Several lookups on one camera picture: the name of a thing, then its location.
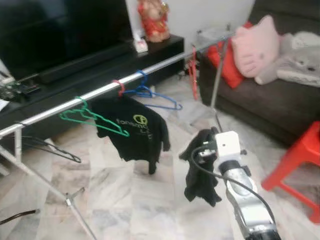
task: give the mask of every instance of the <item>marble floor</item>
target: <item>marble floor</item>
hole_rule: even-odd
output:
[[[193,100],[187,79],[170,78],[156,91],[175,98],[183,110],[154,108],[166,120],[171,142],[171,151],[161,154],[154,175],[148,175],[146,161],[122,161],[111,141],[98,138],[95,127],[86,124],[53,138],[57,146],[79,156],[81,164],[34,150],[23,153],[23,162],[64,193],[85,188],[75,203],[98,240],[243,240],[222,181],[216,187],[222,201],[215,207],[200,198],[189,202],[184,196],[189,164],[178,155],[200,129],[216,125],[211,110]],[[139,101],[155,104],[163,99]],[[231,115],[219,112],[219,119],[224,131],[239,134],[248,151],[242,160],[270,204],[282,240],[319,240],[320,226],[308,220],[307,207],[279,189],[266,192],[260,186],[286,149]],[[0,240],[89,239],[65,203],[47,187],[13,166],[10,170],[10,175],[0,177],[0,220],[31,209],[40,213],[0,225]],[[319,176],[318,167],[306,165],[287,182],[320,199]]]

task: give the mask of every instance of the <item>black cable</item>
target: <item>black cable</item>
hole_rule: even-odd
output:
[[[220,131],[220,133],[222,133],[222,132],[223,132],[223,131],[222,131],[222,126],[221,126],[220,120],[219,120],[219,118],[218,118],[218,112],[217,112],[217,110],[214,110],[214,114],[215,114],[215,120],[216,120],[216,122],[218,123],[219,131]]]
[[[272,220],[274,223],[276,223],[275,221],[275,216],[270,208],[270,206],[268,205],[268,203],[263,199],[262,196],[260,196],[258,193],[256,193],[255,191],[253,191],[251,188],[247,187],[246,185],[242,184],[241,182],[238,182],[232,178],[229,178],[229,177],[226,177],[226,176],[222,176],[222,175],[219,175],[219,174],[216,174],[216,173],[213,173],[211,171],[208,171],[204,168],[202,168],[201,166],[198,165],[198,163],[196,162],[194,156],[195,156],[195,153],[199,150],[205,150],[205,149],[208,149],[206,146],[199,146],[197,148],[195,148],[192,153],[191,153],[191,161],[193,162],[193,164],[201,171],[203,171],[204,173],[206,174],[209,174],[211,176],[214,176],[216,178],[219,178],[219,179],[223,179],[223,180],[226,180],[226,181],[230,181],[232,183],[235,183],[235,184],[238,184],[239,186],[243,187],[244,189],[246,189],[247,191],[249,191],[250,193],[252,193],[253,195],[255,195],[266,207],[268,213],[270,214]]]
[[[22,217],[22,216],[26,216],[26,215],[30,215],[30,214],[36,214],[36,213],[38,213],[38,212],[39,212],[39,209],[35,209],[35,210],[31,210],[31,211],[20,212],[20,213],[18,213],[18,214],[16,214],[16,215],[13,215],[13,216],[11,216],[11,217],[8,217],[8,218],[5,219],[5,220],[0,221],[0,225],[6,224],[7,222],[12,221],[13,219],[20,218],[20,217]]]

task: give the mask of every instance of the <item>white wall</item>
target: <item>white wall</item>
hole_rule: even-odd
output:
[[[137,12],[138,0],[126,0],[132,31],[143,31]],[[185,38],[185,48],[197,38],[197,31],[214,26],[233,28],[246,22],[254,0],[165,0],[169,4],[170,32]]]

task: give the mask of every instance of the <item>hello kitty pillow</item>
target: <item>hello kitty pillow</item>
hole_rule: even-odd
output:
[[[247,78],[256,77],[279,55],[280,39],[270,15],[249,29],[239,27],[231,42],[235,65]]]

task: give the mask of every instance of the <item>metal pole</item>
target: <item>metal pole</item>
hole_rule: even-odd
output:
[[[18,163],[21,163],[21,152],[22,152],[22,129],[17,128],[14,132],[14,148],[15,148],[15,159]]]
[[[22,162],[18,162],[15,156],[13,156],[10,152],[4,149],[1,145],[0,145],[0,154],[4,156],[6,159],[8,159],[11,163],[16,165],[18,168],[20,168],[22,171],[24,171],[25,173],[31,176],[34,176],[38,181],[46,185],[50,189],[50,191],[55,193],[59,198],[61,198],[64,201],[66,200],[66,195],[63,194],[61,191],[59,191],[55,186],[53,186],[51,182],[49,182],[45,177],[43,177],[36,170],[33,170],[31,167],[23,164]]]
[[[219,89],[219,84],[220,84],[220,80],[221,80],[221,72],[222,72],[222,68],[224,65],[224,60],[225,60],[225,56],[226,56],[226,52],[227,52],[227,46],[228,46],[228,39],[226,39],[224,41],[222,52],[220,52],[220,62],[219,62],[218,69],[216,71],[213,92],[212,92],[212,97],[211,97],[211,105],[210,106],[212,109],[216,109],[218,89]]]
[[[229,36],[217,38],[214,42],[207,43],[206,45],[204,45],[200,48],[197,48],[196,51],[203,51],[203,50],[207,49],[208,47],[210,47],[211,45],[214,45],[215,43],[220,42],[220,41],[224,41],[225,39],[228,39],[228,38],[229,38]],[[165,68],[171,64],[174,64],[182,59],[185,59],[191,55],[192,55],[192,52],[180,53],[180,54],[173,56],[167,60],[164,60],[160,63],[157,63],[155,65],[147,67],[147,68],[143,69],[142,71],[148,75],[148,74],[151,74],[151,73],[158,71],[162,68]],[[122,84],[128,84],[134,80],[139,79],[140,77],[143,77],[143,75],[141,73],[134,73],[134,74],[131,74],[129,76],[126,76],[126,77],[120,79],[119,82]],[[119,87],[119,85],[117,83],[110,83],[106,86],[103,86],[103,87],[100,87],[96,90],[88,92],[80,97],[83,100],[90,100],[90,99],[93,99],[99,95],[102,95],[102,94],[104,94],[108,91],[111,91],[112,89],[118,88],[118,87]],[[15,132],[17,130],[17,128],[24,128],[25,125],[27,126],[27,125],[37,123],[41,120],[44,120],[46,118],[49,118],[49,117],[55,115],[55,114],[58,114],[58,113],[63,112],[69,108],[72,108],[80,103],[82,103],[82,101],[80,99],[73,99],[73,100],[67,101],[61,105],[53,107],[47,111],[39,113],[35,116],[32,116],[26,120],[23,120],[23,121],[21,121],[21,124],[17,123],[17,124],[11,125],[11,126],[0,131],[0,139],[10,133]]]
[[[78,222],[81,224],[81,226],[85,230],[86,234],[88,234],[88,236],[90,236],[90,238],[92,240],[97,240],[95,234],[92,232],[91,228],[86,223],[84,217],[81,215],[81,213],[79,212],[78,208],[76,207],[73,198],[72,197],[69,198],[68,194],[66,196],[67,196],[66,204],[70,207],[71,211],[73,212],[74,216],[76,217]]]

